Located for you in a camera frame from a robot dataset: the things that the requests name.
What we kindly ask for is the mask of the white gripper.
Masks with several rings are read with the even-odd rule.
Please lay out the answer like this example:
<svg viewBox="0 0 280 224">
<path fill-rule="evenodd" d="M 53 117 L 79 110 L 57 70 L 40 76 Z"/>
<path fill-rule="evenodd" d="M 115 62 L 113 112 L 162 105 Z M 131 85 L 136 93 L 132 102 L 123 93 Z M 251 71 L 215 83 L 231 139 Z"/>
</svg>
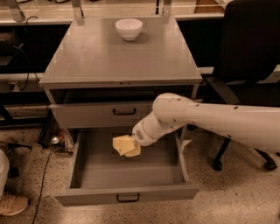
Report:
<svg viewBox="0 0 280 224">
<path fill-rule="evenodd" d="M 132 129 L 132 137 L 140 146 L 154 144 L 159 138 L 175 130 L 173 124 L 159 121 L 153 112 L 150 112 L 144 119 L 138 122 Z M 115 141 L 115 149 L 122 156 L 136 148 L 134 142 L 128 139 Z"/>
</svg>

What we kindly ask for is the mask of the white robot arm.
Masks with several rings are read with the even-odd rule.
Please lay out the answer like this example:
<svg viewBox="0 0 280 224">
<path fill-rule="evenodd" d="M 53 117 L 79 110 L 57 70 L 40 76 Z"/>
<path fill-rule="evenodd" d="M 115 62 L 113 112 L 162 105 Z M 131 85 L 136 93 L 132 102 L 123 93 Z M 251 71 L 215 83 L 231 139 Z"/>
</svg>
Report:
<svg viewBox="0 0 280 224">
<path fill-rule="evenodd" d="M 132 134 L 115 137 L 113 147 L 122 156 L 134 157 L 142 147 L 187 124 L 267 153 L 280 150 L 280 108 L 200 103 L 172 93 L 159 95 Z"/>
</svg>

